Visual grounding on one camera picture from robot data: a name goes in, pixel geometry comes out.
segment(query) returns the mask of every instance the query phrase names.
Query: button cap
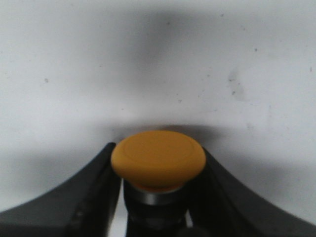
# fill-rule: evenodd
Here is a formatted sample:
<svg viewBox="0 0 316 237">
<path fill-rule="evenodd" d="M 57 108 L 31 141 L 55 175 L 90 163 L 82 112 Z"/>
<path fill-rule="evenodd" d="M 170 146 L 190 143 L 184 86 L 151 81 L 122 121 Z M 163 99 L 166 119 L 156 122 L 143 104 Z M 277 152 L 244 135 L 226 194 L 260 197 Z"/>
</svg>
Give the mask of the button cap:
<svg viewBox="0 0 316 237">
<path fill-rule="evenodd" d="M 153 191 L 182 186 L 206 163 L 201 145 L 173 131 L 146 131 L 122 140 L 112 152 L 115 173 L 138 188 Z"/>
</svg>

